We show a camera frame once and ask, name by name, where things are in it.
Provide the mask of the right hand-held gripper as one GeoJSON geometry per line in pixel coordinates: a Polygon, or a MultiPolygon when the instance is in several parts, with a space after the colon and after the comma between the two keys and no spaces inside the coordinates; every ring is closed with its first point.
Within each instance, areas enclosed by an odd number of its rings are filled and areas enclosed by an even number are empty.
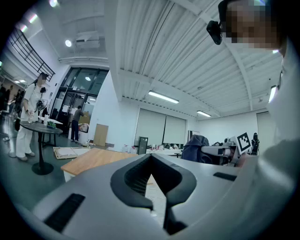
{"type": "Polygon", "coordinates": [[[219,157],[220,165],[237,166],[239,160],[251,147],[247,132],[227,138],[220,146],[202,146],[201,152],[219,157]]]}

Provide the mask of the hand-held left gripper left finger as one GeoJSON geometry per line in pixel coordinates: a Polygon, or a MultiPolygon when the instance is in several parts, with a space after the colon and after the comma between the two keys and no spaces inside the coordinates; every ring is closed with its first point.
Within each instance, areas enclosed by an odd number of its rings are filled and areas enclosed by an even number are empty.
{"type": "Polygon", "coordinates": [[[86,170],[46,195],[32,213],[45,221],[71,194],[85,197],[62,234],[77,240],[162,240],[164,230],[149,209],[121,202],[110,185],[113,173],[138,160],[130,157],[86,170]]]}

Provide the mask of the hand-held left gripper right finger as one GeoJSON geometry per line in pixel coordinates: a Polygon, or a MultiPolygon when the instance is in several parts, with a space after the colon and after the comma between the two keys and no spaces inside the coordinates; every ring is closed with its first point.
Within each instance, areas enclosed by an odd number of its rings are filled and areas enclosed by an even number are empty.
{"type": "Polygon", "coordinates": [[[258,158],[249,156],[241,168],[209,165],[152,154],[180,173],[167,179],[175,184],[178,204],[166,206],[165,229],[152,229],[153,240],[242,240],[250,235],[238,226],[258,158]]]}

